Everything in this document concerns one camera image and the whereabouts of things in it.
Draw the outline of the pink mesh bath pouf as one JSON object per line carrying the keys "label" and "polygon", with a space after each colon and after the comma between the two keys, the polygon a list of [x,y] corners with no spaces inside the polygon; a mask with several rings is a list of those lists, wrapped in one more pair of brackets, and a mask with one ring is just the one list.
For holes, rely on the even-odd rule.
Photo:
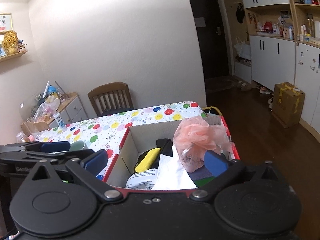
{"label": "pink mesh bath pouf", "polygon": [[180,122],[173,137],[173,145],[186,171],[194,172],[204,165],[206,151],[231,153],[233,143],[228,139],[225,126],[210,125],[201,116],[195,116]]}

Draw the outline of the clear plastic zip bag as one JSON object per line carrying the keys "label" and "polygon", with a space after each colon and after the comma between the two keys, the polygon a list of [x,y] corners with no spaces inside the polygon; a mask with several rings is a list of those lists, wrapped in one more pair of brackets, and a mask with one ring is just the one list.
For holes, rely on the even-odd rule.
{"label": "clear plastic zip bag", "polygon": [[197,186],[183,167],[174,145],[172,146],[172,157],[160,155],[157,178],[152,190],[187,190],[196,188]]}

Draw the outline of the yellow cloth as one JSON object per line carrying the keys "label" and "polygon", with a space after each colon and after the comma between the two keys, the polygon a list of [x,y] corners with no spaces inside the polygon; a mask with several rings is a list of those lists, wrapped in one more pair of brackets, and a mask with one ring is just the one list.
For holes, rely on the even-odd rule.
{"label": "yellow cloth", "polygon": [[158,168],[159,166],[159,155],[161,148],[153,148],[144,152],[137,160],[135,165],[135,172],[141,173],[151,168]]}

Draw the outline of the white printed soft packet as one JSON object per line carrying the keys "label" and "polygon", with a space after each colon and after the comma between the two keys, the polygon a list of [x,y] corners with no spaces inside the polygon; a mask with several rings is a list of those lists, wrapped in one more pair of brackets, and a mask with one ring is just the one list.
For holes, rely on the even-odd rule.
{"label": "white printed soft packet", "polygon": [[152,168],[144,172],[133,174],[126,182],[127,189],[151,190],[158,176],[158,170]]}

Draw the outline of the pale green ceramic cup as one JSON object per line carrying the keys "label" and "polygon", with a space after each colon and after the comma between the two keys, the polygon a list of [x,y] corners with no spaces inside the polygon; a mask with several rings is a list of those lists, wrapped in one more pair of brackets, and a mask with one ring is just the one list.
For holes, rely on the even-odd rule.
{"label": "pale green ceramic cup", "polygon": [[84,141],[78,140],[71,144],[69,152],[82,151],[88,149]]}

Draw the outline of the white blue tube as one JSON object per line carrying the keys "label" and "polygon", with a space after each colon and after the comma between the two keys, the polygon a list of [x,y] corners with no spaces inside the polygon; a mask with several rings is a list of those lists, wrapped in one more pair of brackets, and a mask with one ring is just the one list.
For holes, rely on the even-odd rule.
{"label": "white blue tube", "polygon": [[54,120],[56,121],[57,125],[58,125],[63,131],[65,131],[65,130],[66,130],[66,124],[65,124],[63,118],[61,117],[60,113],[59,113],[59,112],[56,112],[56,113],[53,115],[53,118],[54,118]]}

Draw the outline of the clear bag of snacks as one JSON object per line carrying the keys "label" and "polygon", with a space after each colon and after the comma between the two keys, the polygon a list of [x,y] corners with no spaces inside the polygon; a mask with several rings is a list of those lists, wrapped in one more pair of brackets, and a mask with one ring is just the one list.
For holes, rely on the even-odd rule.
{"label": "clear bag of snacks", "polygon": [[37,109],[33,120],[35,122],[45,122],[49,121],[49,119],[57,112],[57,109],[60,105],[60,99],[54,95],[46,98],[44,103],[42,103]]}

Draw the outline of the colourful balloon print tablecloth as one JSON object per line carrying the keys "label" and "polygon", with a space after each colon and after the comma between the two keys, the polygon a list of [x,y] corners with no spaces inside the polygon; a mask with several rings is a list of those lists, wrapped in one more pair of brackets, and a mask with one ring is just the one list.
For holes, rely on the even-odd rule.
{"label": "colourful balloon print tablecloth", "polygon": [[83,141],[89,149],[105,150],[108,163],[97,175],[97,178],[102,180],[114,158],[118,156],[120,143],[128,128],[182,120],[193,116],[205,117],[206,114],[198,103],[192,101],[152,106],[76,122],[67,125],[65,129],[55,127],[41,132],[38,141],[68,141],[70,144]]}

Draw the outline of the red and white cardboard box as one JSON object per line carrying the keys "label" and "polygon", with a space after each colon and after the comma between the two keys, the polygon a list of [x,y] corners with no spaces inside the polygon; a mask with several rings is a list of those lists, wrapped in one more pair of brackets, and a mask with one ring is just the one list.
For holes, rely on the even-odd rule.
{"label": "red and white cardboard box", "polygon": [[239,158],[223,116],[133,126],[103,181],[132,190],[195,189],[220,173],[218,164],[209,166],[207,151],[227,160]]}

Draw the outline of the dark wooden chair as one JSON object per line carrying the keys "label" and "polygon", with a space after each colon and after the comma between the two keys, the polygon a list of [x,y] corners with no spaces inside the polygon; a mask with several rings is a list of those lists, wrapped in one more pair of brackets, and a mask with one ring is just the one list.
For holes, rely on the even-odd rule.
{"label": "dark wooden chair", "polygon": [[129,87],[124,82],[101,85],[87,96],[98,117],[134,110]]}

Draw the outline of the brown cardboard carton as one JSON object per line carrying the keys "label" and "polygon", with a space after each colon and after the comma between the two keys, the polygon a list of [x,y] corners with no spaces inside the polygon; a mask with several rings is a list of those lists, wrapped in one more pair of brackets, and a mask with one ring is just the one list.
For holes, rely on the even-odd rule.
{"label": "brown cardboard carton", "polygon": [[291,83],[274,86],[272,115],[284,128],[299,123],[305,100],[305,93]]}

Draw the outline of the golden ornament figure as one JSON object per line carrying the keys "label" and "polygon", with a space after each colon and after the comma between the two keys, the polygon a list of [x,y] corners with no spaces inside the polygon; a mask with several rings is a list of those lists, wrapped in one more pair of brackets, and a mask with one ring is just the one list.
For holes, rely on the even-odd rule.
{"label": "golden ornament figure", "polygon": [[2,41],[2,47],[7,55],[18,53],[18,37],[15,31],[5,33]]}

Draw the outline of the wooden wall shelf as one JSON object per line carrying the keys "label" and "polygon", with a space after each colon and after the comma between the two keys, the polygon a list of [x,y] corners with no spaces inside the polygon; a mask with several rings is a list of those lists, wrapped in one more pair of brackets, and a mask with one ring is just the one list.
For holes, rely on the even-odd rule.
{"label": "wooden wall shelf", "polygon": [[21,57],[22,55],[24,55],[25,53],[27,53],[28,51],[20,51],[18,53],[12,54],[12,55],[6,55],[6,56],[2,56],[0,57],[0,62],[4,62],[10,59],[14,59],[16,57]]}

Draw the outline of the framed picture on wall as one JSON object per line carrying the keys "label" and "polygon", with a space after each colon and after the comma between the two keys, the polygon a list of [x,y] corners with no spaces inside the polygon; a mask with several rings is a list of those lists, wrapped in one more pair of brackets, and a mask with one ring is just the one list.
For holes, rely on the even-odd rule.
{"label": "framed picture on wall", "polygon": [[12,14],[0,14],[0,34],[13,31]]}

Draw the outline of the white wall cabinet unit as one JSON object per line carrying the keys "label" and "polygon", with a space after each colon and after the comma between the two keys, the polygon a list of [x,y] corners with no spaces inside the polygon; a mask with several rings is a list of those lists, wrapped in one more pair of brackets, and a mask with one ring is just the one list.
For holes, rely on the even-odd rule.
{"label": "white wall cabinet unit", "polygon": [[305,93],[300,123],[319,137],[319,0],[240,0],[251,49],[251,78],[274,91]]}

